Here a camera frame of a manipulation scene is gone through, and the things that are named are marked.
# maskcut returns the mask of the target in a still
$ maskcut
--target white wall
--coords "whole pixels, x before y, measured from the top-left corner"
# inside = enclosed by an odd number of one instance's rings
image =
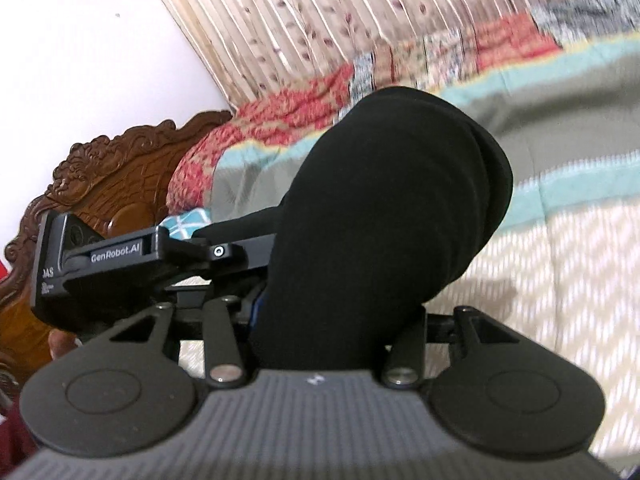
[[[0,0],[0,253],[73,143],[222,108],[161,0]]]

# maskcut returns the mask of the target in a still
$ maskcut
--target curtain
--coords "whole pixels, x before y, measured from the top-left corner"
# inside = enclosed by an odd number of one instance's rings
[[[377,43],[564,0],[163,0],[234,107]]]

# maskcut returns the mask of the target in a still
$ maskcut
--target gray ribbed surface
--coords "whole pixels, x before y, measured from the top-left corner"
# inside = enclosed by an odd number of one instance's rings
[[[523,464],[485,456],[441,430],[411,393],[370,374],[262,372],[209,396],[163,444],[126,458],[65,458],[46,450],[10,480],[606,480],[589,455]]]

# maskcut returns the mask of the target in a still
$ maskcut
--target bed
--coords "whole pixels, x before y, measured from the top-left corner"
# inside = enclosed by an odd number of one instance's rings
[[[607,395],[592,451],[640,463],[640,0],[532,6],[378,44],[328,73],[228,112],[76,144],[27,208],[0,282],[0,386],[49,360],[28,309],[38,215],[71,210],[113,236],[197,227],[278,203],[316,140],[359,99],[404,85],[455,104],[505,149],[516,187],[485,250],[427,308],[473,304],[587,369]],[[198,349],[184,366],[198,373]],[[447,365],[442,348],[430,374]]]

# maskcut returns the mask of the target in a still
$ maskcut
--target carved wooden headboard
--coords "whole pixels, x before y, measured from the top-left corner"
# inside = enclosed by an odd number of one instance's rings
[[[50,360],[50,328],[31,314],[30,275],[43,211],[73,211],[106,237],[158,224],[166,215],[169,180],[184,153],[231,113],[203,112],[184,127],[173,121],[136,126],[109,139],[74,144],[35,198],[4,250],[11,273],[0,281],[0,388],[13,397]]]

